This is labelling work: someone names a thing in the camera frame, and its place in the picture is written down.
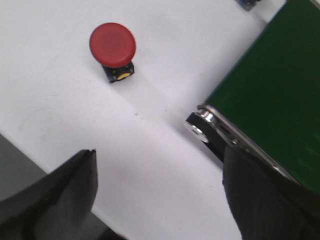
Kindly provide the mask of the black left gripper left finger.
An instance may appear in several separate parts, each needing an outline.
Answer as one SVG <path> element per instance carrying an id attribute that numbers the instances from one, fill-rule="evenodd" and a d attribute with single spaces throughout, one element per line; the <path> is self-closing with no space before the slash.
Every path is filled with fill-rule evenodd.
<path id="1" fill-rule="evenodd" d="M 77 240 L 97 194 L 97 155 L 81 150 L 1 201 L 2 240 Z"/>

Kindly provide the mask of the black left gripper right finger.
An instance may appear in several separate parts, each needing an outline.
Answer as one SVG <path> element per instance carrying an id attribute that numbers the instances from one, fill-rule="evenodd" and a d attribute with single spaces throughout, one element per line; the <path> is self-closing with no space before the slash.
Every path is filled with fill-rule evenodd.
<path id="1" fill-rule="evenodd" d="M 320 195 L 246 152 L 225 149 L 223 186 L 242 239 L 320 238 Z"/>

